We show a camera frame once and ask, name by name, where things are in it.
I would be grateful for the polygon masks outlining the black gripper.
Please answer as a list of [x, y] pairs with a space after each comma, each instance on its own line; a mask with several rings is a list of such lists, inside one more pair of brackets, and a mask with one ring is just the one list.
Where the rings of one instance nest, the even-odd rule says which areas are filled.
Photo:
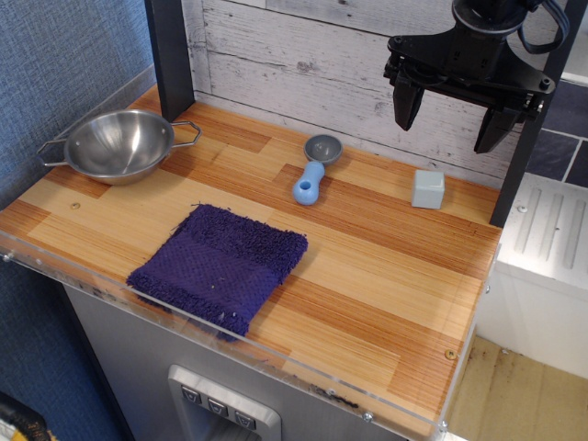
[[394, 87], [396, 123], [405, 131], [412, 127], [426, 91], [486, 107], [475, 153], [491, 152], [519, 113], [536, 115], [555, 91], [554, 80], [520, 59], [505, 36], [463, 24], [435, 35], [394, 36], [388, 49], [384, 76]]

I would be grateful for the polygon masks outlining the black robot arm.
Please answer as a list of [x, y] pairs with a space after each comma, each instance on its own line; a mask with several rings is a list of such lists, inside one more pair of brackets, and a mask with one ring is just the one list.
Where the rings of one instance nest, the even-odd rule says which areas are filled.
[[524, 42], [523, 47], [534, 55], [549, 53], [570, 31], [570, 21], [554, 1], [455, 1], [451, 30], [390, 38], [384, 76], [394, 88], [396, 123], [403, 130], [412, 127], [426, 91], [482, 106], [486, 113], [474, 150], [488, 153], [514, 125], [536, 119], [555, 83], [521, 60], [507, 39], [512, 34], [523, 38], [527, 15], [540, 6], [556, 22], [558, 34], [550, 43]]

